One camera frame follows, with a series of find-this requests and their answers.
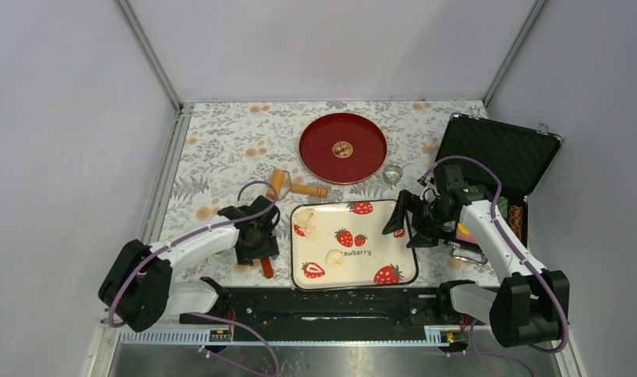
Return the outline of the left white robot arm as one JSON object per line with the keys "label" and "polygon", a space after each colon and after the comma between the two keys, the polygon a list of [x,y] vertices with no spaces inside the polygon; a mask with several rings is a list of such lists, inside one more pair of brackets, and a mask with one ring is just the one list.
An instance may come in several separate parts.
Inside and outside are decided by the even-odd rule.
{"label": "left white robot arm", "polygon": [[186,269],[213,254],[235,250],[239,261],[278,253],[273,230],[280,211],[259,196],[248,206],[222,208],[210,222],[166,242],[127,242],[101,284],[97,297],[108,308],[108,324],[135,332],[164,317],[200,313],[211,323],[226,318],[227,299],[206,278],[179,282]]}

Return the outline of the red round lacquer tray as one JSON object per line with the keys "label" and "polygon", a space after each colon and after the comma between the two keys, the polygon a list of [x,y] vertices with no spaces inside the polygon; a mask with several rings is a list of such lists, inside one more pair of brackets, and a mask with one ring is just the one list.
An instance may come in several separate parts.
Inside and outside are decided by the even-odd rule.
{"label": "red round lacquer tray", "polygon": [[302,132],[298,153],[317,178],[352,185],[374,175],[387,157],[387,141],[371,120],[350,113],[332,113],[312,121]]}

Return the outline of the metal round cookie cutter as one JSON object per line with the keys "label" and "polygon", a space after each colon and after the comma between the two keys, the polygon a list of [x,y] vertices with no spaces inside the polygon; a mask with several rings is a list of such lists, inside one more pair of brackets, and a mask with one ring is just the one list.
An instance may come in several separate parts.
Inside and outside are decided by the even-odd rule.
{"label": "metal round cookie cutter", "polygon": [[399,184],[403,178],[404,171],[397,165],[387,165],[383,168],[383,180],[390,186],[394,187]]}

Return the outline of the black poker chip case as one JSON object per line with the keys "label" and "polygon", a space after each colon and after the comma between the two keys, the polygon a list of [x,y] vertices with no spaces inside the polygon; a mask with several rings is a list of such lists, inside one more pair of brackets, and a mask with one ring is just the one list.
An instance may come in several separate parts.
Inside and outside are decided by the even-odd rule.
{"label": "black poker chip case", "polygon": [[453,113],[436,159],[466,156],[487,166],[502,182],[501,214],[513,233],[528,245],[527,199],[562,146],[562,137],[546,131]]}

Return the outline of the metal scraper orange handle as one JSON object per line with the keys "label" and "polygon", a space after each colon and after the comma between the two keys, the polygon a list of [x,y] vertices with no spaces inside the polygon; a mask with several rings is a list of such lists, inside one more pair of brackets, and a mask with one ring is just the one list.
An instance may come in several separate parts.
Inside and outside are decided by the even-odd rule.
{"label": "metal scraper orange handle", "polygon": [[261,258],[260,261],[261,261],[263,276],[266,279],[272,279],[274,277],[274,270],[273,270],[270,258],[264,257],[264,258]]}

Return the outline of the floral tablecloth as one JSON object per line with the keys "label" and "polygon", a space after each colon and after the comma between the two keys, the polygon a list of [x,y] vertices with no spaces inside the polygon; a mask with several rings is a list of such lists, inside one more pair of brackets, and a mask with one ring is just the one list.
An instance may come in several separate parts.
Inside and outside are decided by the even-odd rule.
{"label": "floral tablecloth", "polygon": [[[416,179],[430,167],[452,113],[481,115],[481,101],[310,101],[228,102],[194,104],[178,160],[169,203],[156,240],[172,240],[204,226],[218,210],[237,205],[237,193],[250,181],[268,181],[275,169],[291,172],[295,183],[328,189],[327,199],[287,194],[278,202],[282,219],[275,231],[280,256],[274,276],[263,276],[260,264],[237,265],[234,251],[224,251],[192,265],[179,280],[208,276],[222,286],[293,287],[289,214],[304,203],[358,199],[396,199],[401,189],[420,193]],[[299,138],[315,119],[353,113],[371,120],[384,133],[383,166],[399,166],[403,175],[389,186],[377,171],[354,185],[333,185],[307,170],[298,154]],[[416,249],[419,275],[412,286],[437,286],[449,280],[474,280],[498,286],[493,268],[451,258],[444,248]]]}

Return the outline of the white dough piece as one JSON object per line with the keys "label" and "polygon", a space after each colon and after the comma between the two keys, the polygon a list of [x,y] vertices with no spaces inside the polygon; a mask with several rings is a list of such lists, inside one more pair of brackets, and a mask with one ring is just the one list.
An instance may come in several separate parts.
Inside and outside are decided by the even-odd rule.
{"label": "white dough piece", "polygon": [[317,227],[313,224],[316,220],[316,212],[313,209],[300,210],[293,215],[293,229],[300,237],[305,237],[309,241],[320,241],[322,235],[317,231]]}

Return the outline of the wooden roller with handle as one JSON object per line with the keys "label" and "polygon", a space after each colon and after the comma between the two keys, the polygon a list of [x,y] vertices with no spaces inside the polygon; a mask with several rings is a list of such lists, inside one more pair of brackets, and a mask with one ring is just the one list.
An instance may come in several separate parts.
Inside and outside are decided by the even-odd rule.
{"label": "wooden roller with handle", "polygon": [[326,198],[328,195],[326,188],[293,183],[291,173],[286,170],[275,169],[269,183],[272,186],[266,193],[269,199],[283,199],[289,192],[319,198]]}

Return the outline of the strawberry pattern rectangular tray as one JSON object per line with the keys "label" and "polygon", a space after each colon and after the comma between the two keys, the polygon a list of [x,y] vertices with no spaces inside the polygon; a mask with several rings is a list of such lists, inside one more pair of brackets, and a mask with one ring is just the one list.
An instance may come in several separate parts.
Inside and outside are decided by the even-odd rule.
{"label": "strawberry pattern rectangular tray", "polygon": [[[322,203],[296,207],[291,220],[291,278],[304,291],[410,284],[418,274],[416,252],[407,248],[408,226],[383,235],[395,200]],[[304,209],[316,212],[314,225],[322,235],[309,241],[293,229],[292,217]],[[339,250],[345,256],[341,269],[329,269],[325,257]]]}

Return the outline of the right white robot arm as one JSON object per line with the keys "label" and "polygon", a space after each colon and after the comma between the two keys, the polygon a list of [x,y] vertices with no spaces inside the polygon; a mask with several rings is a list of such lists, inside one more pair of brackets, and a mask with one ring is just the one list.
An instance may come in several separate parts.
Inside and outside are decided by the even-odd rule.
{"label": "right white robot arm", "polygon": [[513,233],[498,209],[501,181],[494,193],[483,185],[471,185],[457,164],[458,156],[434,163],[437,197],[429,202],[407,190],[400,191],[394,212],[384,225],[384,235],[394,233],[412,216],[416,234],[408,247],[435,247],[449,233],[443,225],[461,224],[495,270],[497,291],[480,287],[470,280],[442,284],[435,311],[440,320],[454,324],[465,314],[488,324],[503,347],[530,346],[556,341],[557,353],[569,341],[569,281],[560,270],[550,271],[537,260]]}

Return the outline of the round cut dough wrapper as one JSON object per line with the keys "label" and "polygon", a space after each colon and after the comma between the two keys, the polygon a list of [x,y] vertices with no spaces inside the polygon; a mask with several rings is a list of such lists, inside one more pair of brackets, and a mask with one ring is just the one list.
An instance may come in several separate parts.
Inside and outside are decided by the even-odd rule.
{"label": "round cut dough wrapper", "polygon": [[345,256],[339,250],[332,250],[326,254],[325,264],[329,269],[341,269],[345,265]]}

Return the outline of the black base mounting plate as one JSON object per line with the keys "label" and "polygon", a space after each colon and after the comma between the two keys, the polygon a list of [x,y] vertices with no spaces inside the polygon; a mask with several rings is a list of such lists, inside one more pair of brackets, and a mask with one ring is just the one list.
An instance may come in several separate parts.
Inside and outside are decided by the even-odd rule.
{"label": "black base mounting plate", "polygon": [[211,316],[239,321],[276,342],[421,341],[426,326],[460,330],[472,321],[445,312],[437,295],[435,287],[231,287]]}

